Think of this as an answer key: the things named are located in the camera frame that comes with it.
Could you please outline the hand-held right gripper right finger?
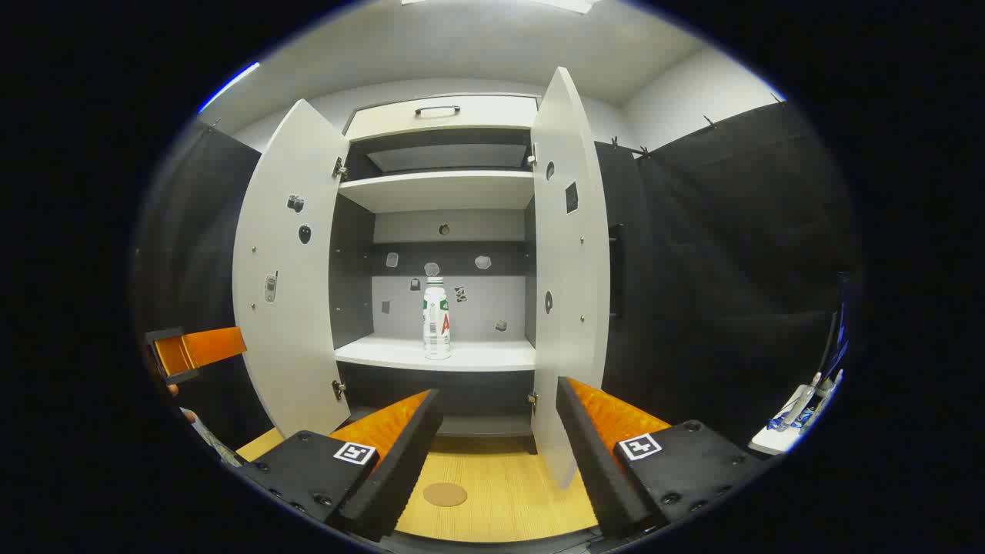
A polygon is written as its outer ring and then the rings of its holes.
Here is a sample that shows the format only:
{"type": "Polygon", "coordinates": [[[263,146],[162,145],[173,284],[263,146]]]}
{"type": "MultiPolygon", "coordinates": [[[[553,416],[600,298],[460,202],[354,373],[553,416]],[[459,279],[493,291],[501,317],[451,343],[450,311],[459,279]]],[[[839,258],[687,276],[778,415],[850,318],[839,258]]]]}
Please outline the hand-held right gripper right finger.
{"type": "Polygon", "coordinates": [[[708,512],[766,471],[701,421],[670,425],[569,376],[557,381],[556,411],[607,539],[708,512]]]}

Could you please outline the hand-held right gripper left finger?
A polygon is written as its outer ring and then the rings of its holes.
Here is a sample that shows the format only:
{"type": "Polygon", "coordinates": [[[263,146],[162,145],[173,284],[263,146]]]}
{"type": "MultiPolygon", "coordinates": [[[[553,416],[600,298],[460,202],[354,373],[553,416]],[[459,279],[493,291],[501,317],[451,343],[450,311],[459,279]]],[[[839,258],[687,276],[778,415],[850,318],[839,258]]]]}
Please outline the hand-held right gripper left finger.
{"type": "Polygon", "coordinates": [[[427,389],[330,435],[302,430],[235,472],[293,512],[372,542],[389,536],[443,413],[427,389]]]}

